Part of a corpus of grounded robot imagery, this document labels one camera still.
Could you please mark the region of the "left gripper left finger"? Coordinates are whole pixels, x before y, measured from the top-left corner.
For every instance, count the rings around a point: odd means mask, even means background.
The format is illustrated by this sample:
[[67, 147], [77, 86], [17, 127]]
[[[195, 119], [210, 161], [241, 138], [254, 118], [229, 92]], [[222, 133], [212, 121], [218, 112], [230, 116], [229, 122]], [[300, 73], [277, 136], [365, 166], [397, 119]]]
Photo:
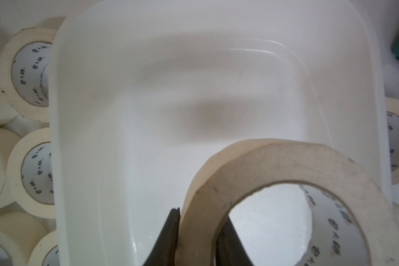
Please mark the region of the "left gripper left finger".
[[180, 209], [170, 210], [144, 266], [175, 266]]

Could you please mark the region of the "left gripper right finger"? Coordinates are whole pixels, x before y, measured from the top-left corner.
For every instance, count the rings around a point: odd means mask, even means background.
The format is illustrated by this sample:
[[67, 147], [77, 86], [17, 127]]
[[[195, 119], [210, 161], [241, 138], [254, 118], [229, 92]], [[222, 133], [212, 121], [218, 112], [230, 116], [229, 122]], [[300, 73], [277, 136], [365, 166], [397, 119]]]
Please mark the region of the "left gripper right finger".
[[230, 218], [227, 218], [216, 241], [216, 265], [253, 266]]

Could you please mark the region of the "white plastic storage tray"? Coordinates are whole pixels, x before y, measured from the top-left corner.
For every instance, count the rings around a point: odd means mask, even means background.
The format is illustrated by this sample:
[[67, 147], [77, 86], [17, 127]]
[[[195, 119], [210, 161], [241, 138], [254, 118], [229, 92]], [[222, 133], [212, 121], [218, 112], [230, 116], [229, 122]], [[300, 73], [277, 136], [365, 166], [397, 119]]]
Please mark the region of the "white plastic storage tray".
[[355, 1], [87, 1], [51, 69], [64, 266], [142, 265], [200, 167], [244, 139], [326, 144], [392, 197], [380, 54]]

